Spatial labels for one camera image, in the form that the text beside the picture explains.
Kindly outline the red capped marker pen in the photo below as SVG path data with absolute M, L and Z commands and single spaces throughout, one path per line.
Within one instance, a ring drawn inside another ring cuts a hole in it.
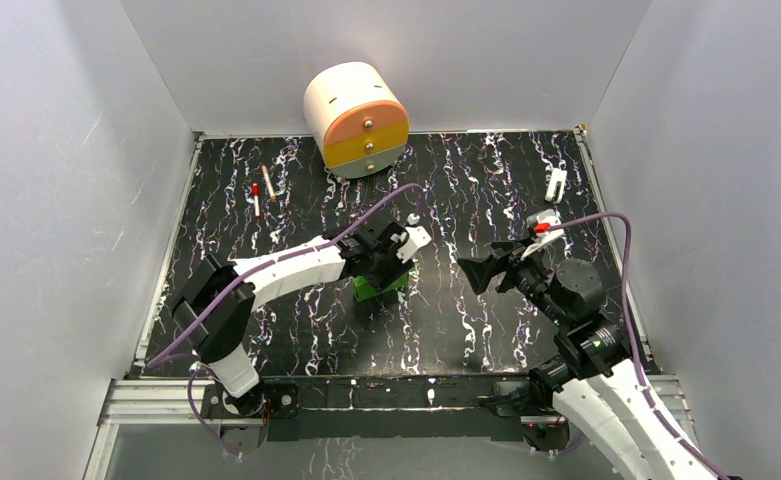
M 251 190 L 252 190 L 252 205 L 253 205 L 254 218 L 259 220 L 261 217 L 259 185 L 257 183 L 253 183 L 251 186 Z

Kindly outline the pink marker pen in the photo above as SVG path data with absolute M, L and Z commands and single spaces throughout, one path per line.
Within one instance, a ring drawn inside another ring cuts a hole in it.
M 267 194 L 271 200 L 277 199 L 277 193 L 275 191 L 275 187 L 272 182 L 270 170 L 266 165 L 261 166 L 261 171 L 264 179 L 265 188 L 267 191 Z

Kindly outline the round three-drawer storage cabinet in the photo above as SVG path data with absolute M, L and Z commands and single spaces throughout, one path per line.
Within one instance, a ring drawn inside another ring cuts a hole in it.
M 326 169 L 342 179 L 376 174 L 401 156 L 410 118 L 379 72 L 346 62 L 317 74 L 303 96 L 303 118 Z

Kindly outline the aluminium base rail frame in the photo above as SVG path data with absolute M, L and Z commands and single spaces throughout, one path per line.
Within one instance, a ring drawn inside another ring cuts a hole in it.
M 518 375 L 403 377 L 273 377 L 242 406 L 213 379 L 116 380 L 108 389 L 87 479 L 107 476 L 122 425 L 190 425 L 205 422 L 215 443 L 235 445 L 236 433 L 258 427 L 276 441 L 360 436 L 367 438 L 462 437 L 520 422 L 537 450 L 565 452 L 572 445 L 568 415 L 512 397 L 527 388 Z

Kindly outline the small white plastic clip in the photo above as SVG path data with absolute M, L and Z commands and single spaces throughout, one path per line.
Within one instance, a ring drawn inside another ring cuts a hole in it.
M 547 183 L 545 201 L 559 204 L 564 196 L 567 181 L 567 172 L 560 168 L 553 168 Z

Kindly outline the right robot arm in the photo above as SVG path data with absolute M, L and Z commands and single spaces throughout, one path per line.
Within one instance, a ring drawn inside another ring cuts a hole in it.
M 642 372 L 627 325 L 602 310 L 594 266 L 566 259 L 548 266 L 528 243 L 498 242 L 484 258 L 457 263 L 473 291 L 494 278 L 520 292 L 558 328 L 557 354 L 529 373 L 518 400 L 572 422 L 625 479 L 724 479 L 689 440 Z

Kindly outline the green paper box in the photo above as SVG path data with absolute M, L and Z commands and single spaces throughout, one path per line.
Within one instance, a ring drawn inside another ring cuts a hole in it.
M 357 273 L 352 271 L 355 300 L 365 301 L 392 290 L 405 288 L 409 282 L 410 272 L 415 268 L 415 261 L 409 260 L 372 271 Z

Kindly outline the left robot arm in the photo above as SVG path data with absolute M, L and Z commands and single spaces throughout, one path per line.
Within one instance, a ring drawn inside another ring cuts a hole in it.
M 390 221 L 362 225 L 340 237 L 317 236 L 294 248 L 250 259 L 206 258 L 169 304 L 168 312 L 221 387 L 220 398 L 240 417 L 278 401 L 243 345 L 250 315 L 304 288 L 361 278 L 384 291 L 415 265 L 431 242 L 421 226 Z

